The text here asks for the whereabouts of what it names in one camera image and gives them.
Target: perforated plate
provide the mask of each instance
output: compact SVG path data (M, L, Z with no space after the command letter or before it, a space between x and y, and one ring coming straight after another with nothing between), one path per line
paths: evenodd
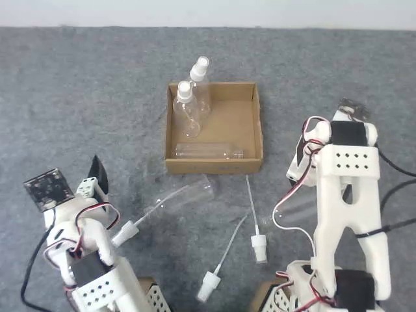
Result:
M318 157L322 176L380 178L377 148L328 145Z
M84 305L82 311L95 311L115 301L115 299L123 296L126 292L117 269L114 269L78 288L73 292L73 296L77 297L79 304L82 303Z
M283 290L276 292L277 288L278 286L273 287L261 312L289 312L289 299Z
M153 312L170 312L168 303L164 299L162 291L158 285L152 285L146 297L151 308L153 309Z

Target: black cable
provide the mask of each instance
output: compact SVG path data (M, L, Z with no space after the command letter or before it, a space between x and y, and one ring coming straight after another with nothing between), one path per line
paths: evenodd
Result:
M395 187L393 187L391 190L389 190L386 195L383 197L382 202L380 204L380 210L381 212L383 212L386 203L389 201L389 198L391 196L393 196L396 192L398 192L399 190L403 189L404 187L408 186L408 185L412 185L412 184L416 184L416 179L412 179L406 182L402 182L398 185L396 185ZM388 224L386 226L382 226L380 229L375 229L373 231L369 231L367 233L362 233L362 234L356 234L356 237L358 239L364 239L365 237L370 237L373 236L375 234L379 234L379 233L387 233L390 232L394 229L398 229L398 228L403 228L405 226L409 226L410 224L414 224L416 223L416 218L412 218L412 219L408 219L405 221L400 221L394 224Z
M358 239L364 239L365 237L370 237L373 236L375 234L379 234L379 233L387 233L390 232L394 229L399 229L399 228L404 228L405 226L409 226L410 224L414 224L416 223L416 218L412 218L409 220L405 220L405 221L401 221L401 222L397 222L395 224L389 224L387 226L383 226L380 229L375 229L374 231L369 231L367 233L363 233L363 234L356 234L356 237Z
M23 284L22 284L21 289L20 289L20 299L23 302L23 304L25 306L31 307L32 309L37 310L37 311L52 312L51 310L45 309L44 307L40 307L36 304L32 304L31 302L28 302L26 300L26 296L25 296L26 288L27 288L27 284L29 283L29 278L31 277L31 272L32 272L32 267L33 267L33 264L34 264L34 260L36 259L36 256L38 255L40 248L42 247L42 245L46 241L47 237L51 233L53 227L55 226L55 220L56 219L57 219L57 214L56 214L55 209L53 209L52 224L47 229L47 231L42 235L42 238L40 239L39 243L37 244L36 248L33 251L33 254L32 254L31 258L29 259L29 262L27 263L25 277L23 279Z
M412 185L412 184L416 184L416 179L412 179L406 182L401 182L400 184L396 185L395 187L393 187L391 190L389 190L386 195L384 195L382 202L380 203L380 210L383 213L385 205L387 204L387 202L389 201L390 197L393 196L396 192L398 192L399 190L405 188L408 185Z
M397 166L393 161L391 161L390 159L387 158L386 155L384 155L384 153L381 151L378 143L375 143L374 145L376 148L378 148L378 153L380 155L380 157L393 169L399 171L402 174L406 174L407 176L411 176L411 177L416 177L416 173L407 171L405 169L402 169L401 167Z

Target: white wall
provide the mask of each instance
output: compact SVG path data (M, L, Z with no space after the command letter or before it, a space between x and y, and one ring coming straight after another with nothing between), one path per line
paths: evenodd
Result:
M0 25L416 30L416 0L0 0Z

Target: cardboard base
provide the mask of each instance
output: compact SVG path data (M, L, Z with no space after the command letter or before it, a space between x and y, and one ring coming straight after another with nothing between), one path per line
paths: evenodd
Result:
M168 88L166 167L173 174L248 174L258 172L263 162L260 104L255 83L211 84L211 113L201 133L187 138L176 125L172 103L176 84ZM243 159L176 159L177 143L230 143L244 151Z

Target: circuit board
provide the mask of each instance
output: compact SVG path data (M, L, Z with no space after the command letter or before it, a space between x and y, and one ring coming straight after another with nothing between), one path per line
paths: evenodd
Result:
M58 168L34 177L23 185L41 212L74 198L71 188Z

